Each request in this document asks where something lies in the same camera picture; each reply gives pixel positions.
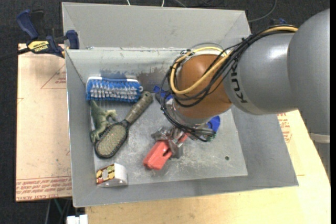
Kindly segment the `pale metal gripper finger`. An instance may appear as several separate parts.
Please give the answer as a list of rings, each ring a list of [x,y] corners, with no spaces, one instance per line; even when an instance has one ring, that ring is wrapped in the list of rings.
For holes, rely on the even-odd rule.
[[[172,152],[173,158],[180,158],[182,156],[183,150],[182,145],[184,143],[184,138],[174,138],[169,140],[169,148]]]
[[[151,134],[151,137],[155,140],[168,140],[171,135],[171,130],[166,127],[160,127],[156,132]]]

